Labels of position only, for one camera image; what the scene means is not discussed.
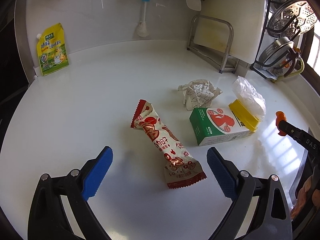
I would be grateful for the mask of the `person's right hand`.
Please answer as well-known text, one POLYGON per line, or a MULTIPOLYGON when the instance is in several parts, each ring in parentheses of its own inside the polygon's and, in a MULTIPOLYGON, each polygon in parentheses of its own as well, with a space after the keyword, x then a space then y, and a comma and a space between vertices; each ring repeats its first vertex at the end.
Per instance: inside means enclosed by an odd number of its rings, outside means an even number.
MULTIPOLYGON (((293 209, 290 212, 291 219, 295 219, 297 217, 297 215, 300 213, 300 211, 302 210, 302 208, 304 207, 304 205, 306 204, 307 193, 311 189, 312 179, 313 179, 313 176, 310 176, 306 180, 306 182, 304 183, 303 187, 300 189, 300 191, 298 193, 296 205, 293 207, 293 209)), ((313 205, 316 207, 316 209, 319 209, 319 207, 320 207, 320 191, 318 189, 315 189, 315 191, 312 194, 311 199, 312 199, 313 205)))

